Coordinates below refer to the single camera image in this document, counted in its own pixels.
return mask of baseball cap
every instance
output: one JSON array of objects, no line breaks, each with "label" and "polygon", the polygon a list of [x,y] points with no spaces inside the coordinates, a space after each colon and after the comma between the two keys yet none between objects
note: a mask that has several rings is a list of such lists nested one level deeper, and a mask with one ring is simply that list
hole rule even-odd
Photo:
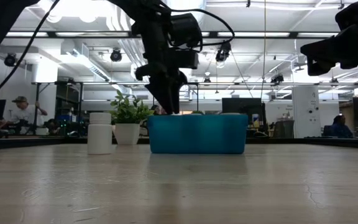
[{"label": "baseball cap", "polygon": [[15,100],[12,100],[13,103],[25,103],[27,98],[24,96],[18,96]]}]

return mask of white pot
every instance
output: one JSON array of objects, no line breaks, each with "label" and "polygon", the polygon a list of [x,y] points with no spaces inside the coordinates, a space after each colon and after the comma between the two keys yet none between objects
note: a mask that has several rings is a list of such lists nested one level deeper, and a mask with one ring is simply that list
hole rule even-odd
[{"label": "white pot", "polygon": [[114,135],[119,145],[135,145],[139,140],[140,124],[116,124]]}]

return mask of spotlight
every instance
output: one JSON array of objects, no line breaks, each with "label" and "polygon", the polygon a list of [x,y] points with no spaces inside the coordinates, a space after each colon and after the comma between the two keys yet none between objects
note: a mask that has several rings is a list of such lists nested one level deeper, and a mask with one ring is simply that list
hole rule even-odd
[{"label": "spotlight", "polygon": [[279,74],[274,75],[274,76],[272,77],[271,83],[274,83],[274,86],[280,84],[281,82],[284,82],[284,76],[283,76],[283,74],[279,73]]},{"label": "spotlight", "polygon": [[225,43],[220,46],[218,53],[216,54],[216,62],[218,63],[218,66],[220,68],[223,68],[224,62],[230,55],[230,51],[231,51],[230,43]]},{"label": "spotlight", "polygon": [[330,83],[339,83],[337,78],[333,78],[329,81]]},{"label": "spotlight", "polygon": [[110,59],[113,62],[120,62],[122,60],[121,49],[113,49]]},{"label": "spotlight", "polygon": [[17,62],[16,54],[15,53],[8,53],[4,60],[4,64],[8,67],[14,67]]}]

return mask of cable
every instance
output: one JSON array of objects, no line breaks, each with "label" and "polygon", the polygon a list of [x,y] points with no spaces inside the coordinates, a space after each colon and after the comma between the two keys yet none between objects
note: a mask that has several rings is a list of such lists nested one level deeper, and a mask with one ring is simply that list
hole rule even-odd
[{"label": "cable", "polygon": [[213,59],[209,61],[209,64],[208,64],[208,67],[206,67],[205,73],[208,72],[209,67],[211,66],[212,61],[213,61]]},{"label": "cable", "polygon": [[242,72],[241,72],[241,70],[240,70],[239,64],[237,63],[236,57],[234,56],[234,53],[233,53],[232,50],[231,50],[231,54],[233,55],[234,62],[235,62],[236,65],[237,65],[237,69],[239,70],[239,73],[240,73],[240,76],[241,76],[241,78],[242,78],[242,81],[246,84],[247,90],[248,90],[249,94],[251,94],[251,97],[254,98],[254,96],[252,96],[251,90],[249,89],[249,87],[248,87],[248,85],[247,85],[247,82],[246,82],[244,76],[242,75]]},{"label": "cable", "polygon": [[215,63],[216,69],[216,93],[218,93],[218,62]]},{"label": "cable", "polygon": [[235,37],[236,37],[236,34],[234,33],[234,30],[230,27],[230,25],[224,21],[223,19],[221,19],[219,16],[215,15],[215,14],[212,14],[208,11],[205,11],[203,9],[182,9],[182,10],[179,10],[179,9],[171,9],[169,8],[164,2],[161,2],[160,3],[162,6],[166,7],[167,9],[171,10],[172,12],[201,12],[201,13],[204,13],[206,15],[209,15],[215,19],[217,19],[219,22],[223,23],[224,26],[227,27],[227,29],[229,29],[229,31],[231,32],[232,36],[228,39],[228,40],[224,40],[222,42],[219,42],[219,43],[210,43],[210,44],[203,44],[203,39],[201,38],[201,44],[200,45],[197,45],[196,47],[203,47],[203,46],[215,46],[215,45],[221,45],[221,44],[226,44],[226,43],[229,43],[231,42]]},{"label": "cable", "polygon": [[262,74],[262,89],[260,90],[260,98],[264,95],[264,83],[265,83],[265,66],[266,66],[266,0],[265,0],[265,38],[264,38],[264,69]]},{"label": "cable", "polygon": [[34,42],[35,37],[37,36],[37,33],[39,32],[39,30],[42,27],[42,24],[47,20],[50,12],[55,8],[55,6],[60,2],[60,0],[55,0],[55,2],[53,2],[52,6],[50,7],[49,11],[44,15],[44,17],[41,19],[40,23],[38,24],[37,28],[34,30],[34,33],[32,34],[32,37],[30,38],[29,43],[27,44],[27,46],[25,47],[22,56],[20,57],[20,59],[17,61],[15,67],[12,69],[12,71],[10,72],[10,74],[4,79],[4,81],[2,81],[2,83],[0,84],[0,90],[1,88],[9,81],[9,79],[13,76],[13,74],[16,72],[16,70],[19,68],[20,64],[22,63],[25,55],[28,53],[32,43]]}]

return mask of man in white shirt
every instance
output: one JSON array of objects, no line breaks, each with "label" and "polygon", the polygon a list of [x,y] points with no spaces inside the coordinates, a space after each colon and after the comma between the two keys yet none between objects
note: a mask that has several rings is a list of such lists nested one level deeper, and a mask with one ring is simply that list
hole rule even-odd
[{"label": "man in white shirt", "polygon": [[18,123],[21,119],[23,119],[26,120],[29,124],[33,124],[35,118],[35,109],[37,109],[37,125],[41,126],[44,124],[44,119],[42,116],[47,116],[48,113],[41,109],[39,102],[35,102],[35,105],[29,105],[27,98],[24,96],[18,96],[12,102],[16,103],[16,106],[18,107],[18,110],[14,111],[12,114],[12,123]]}]

